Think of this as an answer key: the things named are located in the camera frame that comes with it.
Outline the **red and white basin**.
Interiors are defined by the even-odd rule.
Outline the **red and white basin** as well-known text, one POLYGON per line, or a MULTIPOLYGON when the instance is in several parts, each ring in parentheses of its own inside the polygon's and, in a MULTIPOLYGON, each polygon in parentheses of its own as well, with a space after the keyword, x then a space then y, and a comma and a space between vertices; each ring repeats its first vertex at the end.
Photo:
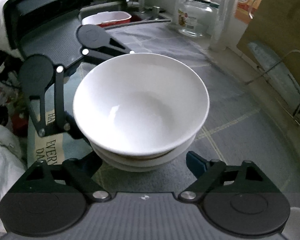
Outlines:
POLYGON ((92 24, 100 27, 108 27, 129 23, 131 18, 131 14, 124 11, 105 11, 83 18, 82 25, 92 24))

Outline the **wooden cutting board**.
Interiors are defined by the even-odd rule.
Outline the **wooden cutting board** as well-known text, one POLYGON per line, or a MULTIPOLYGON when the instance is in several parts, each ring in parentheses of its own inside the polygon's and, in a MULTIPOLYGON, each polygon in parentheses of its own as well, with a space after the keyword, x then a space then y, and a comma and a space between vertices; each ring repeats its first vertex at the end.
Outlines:
POLYGON ((248 43, 259 41, 280 57, 300 51, 300 0, 262 0, 237 44, 237 48, 255 63, 248 43))

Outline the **glass jar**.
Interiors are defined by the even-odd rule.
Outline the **glass jar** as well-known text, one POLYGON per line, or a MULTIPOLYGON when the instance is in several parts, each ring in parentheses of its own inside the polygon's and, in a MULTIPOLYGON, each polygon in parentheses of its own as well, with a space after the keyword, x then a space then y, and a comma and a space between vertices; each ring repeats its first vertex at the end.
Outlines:
POLYGON ((183 0, 178 5, 178 31, 200 37, 214 24, 219 3, 214 0, 183 0))

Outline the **white plate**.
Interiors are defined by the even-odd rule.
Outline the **white plate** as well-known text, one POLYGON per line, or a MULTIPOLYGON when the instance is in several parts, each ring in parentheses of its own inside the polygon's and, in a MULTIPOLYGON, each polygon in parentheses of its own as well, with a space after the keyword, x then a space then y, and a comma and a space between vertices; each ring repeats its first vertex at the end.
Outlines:
POLYGON ((286 239, 300 239, 300 208, 291 207, 290 216, 286 222, 282 235, 286 239))

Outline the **cleaver knife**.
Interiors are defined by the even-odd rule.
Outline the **cleaver knife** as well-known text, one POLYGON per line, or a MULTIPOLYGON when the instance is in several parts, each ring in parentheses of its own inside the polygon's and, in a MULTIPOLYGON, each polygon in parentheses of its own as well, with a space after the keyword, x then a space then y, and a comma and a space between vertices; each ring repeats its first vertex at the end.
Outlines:
POLYGON ((279 57, 275 51, 260 41, 249 42, 248 48, 264 70, 260 75, 268 75, 274 81, 274 88, 293 110, 294 114, 299 111, 300 85, 283 61, 292 53, 300 54, 300 50, 294 49, 285 56, 279 57))

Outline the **white bowl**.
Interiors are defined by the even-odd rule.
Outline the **white bowl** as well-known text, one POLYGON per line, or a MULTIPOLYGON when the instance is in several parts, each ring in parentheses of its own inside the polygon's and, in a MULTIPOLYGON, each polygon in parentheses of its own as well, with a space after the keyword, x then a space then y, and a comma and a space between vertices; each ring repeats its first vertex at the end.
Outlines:
POLYGON ((181 144, 180 146, 177 146, 176 148, 164 152, 164 153, 156 153, 156 154, 151 154, 151 155, 145 155, 145 154, 133 154, 133 155, 128 155, 128 154, 119 154, 119 153, 114 153, 108 150, 105 150, 104 148, 97 146, 95 143, 91 143, 91 146, 94 150, 97 150, 98 152, 103 153, 105 156, 109 157, 110 159, 113 159, 115 161, 123 160, 123 159, 128 159, 131 161, 152 161, 152 160, 157 160, 157 159, 164 159, 164 161, 168 159, 173 159, 177 157, 178 155, 182 154, 194 141, 196 137, 196 134, 194 134, 192 137, 190 137, 189 140, 187 140, 185 143, 181 144))
POLYGON ((122 155, 106 151, 95 144, 92 144, 92 148, 102 160, 115 168, 128 172, 148 172, 163 167, 173 161, 189 148, 195 137, 195 135, 192 136, 187 142, 176 147, 170 152, 165 153, 164 155, 156 156, 150 159, 127 158, 122 155))
POLYGON ((78 85, 73 113, 90 143, 119 154, 168 152, 197 134, 210 97, 199 75, 168 56, 135 53, 93 68, 78 85))

